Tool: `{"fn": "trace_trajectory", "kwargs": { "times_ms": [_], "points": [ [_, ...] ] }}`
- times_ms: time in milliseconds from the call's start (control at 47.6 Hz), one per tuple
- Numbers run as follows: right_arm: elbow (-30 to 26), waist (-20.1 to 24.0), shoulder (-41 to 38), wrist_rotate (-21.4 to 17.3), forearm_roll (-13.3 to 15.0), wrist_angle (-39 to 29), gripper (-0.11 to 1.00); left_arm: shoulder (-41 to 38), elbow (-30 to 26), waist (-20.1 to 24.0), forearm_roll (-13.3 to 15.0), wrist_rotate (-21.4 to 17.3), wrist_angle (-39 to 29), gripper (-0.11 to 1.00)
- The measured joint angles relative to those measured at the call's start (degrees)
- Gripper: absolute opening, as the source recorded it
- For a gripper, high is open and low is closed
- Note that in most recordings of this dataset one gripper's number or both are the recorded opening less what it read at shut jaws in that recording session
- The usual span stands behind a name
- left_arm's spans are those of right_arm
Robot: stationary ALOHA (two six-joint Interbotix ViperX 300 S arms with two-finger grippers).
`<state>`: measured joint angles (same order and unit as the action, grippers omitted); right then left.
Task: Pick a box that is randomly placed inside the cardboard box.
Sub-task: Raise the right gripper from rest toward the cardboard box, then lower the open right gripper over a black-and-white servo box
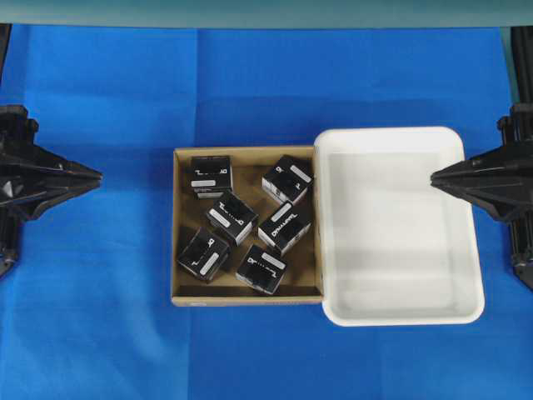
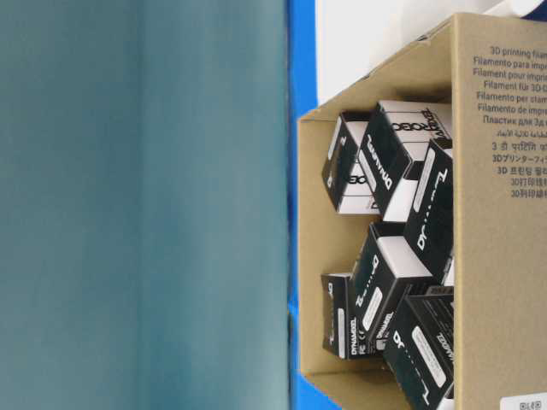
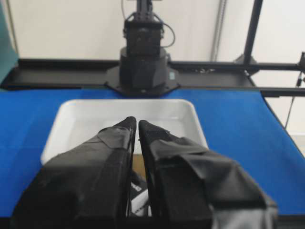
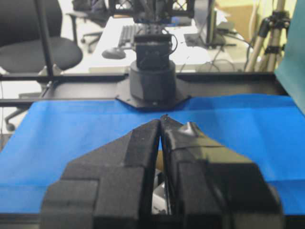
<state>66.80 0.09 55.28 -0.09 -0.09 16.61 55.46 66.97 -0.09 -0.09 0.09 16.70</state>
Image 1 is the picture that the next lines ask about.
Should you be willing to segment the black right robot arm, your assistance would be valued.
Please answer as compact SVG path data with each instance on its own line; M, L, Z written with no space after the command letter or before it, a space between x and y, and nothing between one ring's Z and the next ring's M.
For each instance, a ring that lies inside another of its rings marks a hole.
M431 186L509 226L514 274L532 287L532 27L511 28L520 101L501 117L502 144L431 174Z

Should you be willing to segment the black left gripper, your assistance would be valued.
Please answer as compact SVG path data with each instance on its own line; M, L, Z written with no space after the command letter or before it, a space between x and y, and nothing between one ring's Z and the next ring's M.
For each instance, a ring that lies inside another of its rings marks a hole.
M23 221L37 220L48 209L101 186L100 181L91 181L64 194L45 197L46 171L97 180L102 179L102 173L53 153L39 154L34 137L1 137L1 207L10 209Z

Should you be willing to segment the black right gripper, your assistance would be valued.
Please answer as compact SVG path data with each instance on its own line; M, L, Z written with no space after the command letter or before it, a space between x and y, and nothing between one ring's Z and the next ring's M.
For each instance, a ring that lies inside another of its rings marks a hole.
M491 200L442 183L489 183ZM532 210L532 144L510 143L431 174L431 186L508 223Z

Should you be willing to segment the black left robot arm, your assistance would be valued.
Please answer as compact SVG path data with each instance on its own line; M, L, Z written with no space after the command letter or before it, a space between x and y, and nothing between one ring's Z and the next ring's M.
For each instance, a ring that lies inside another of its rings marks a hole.
M35 142L23 105L1 106L1 275L17 263L22 227L48 209L99 188L103 175Z

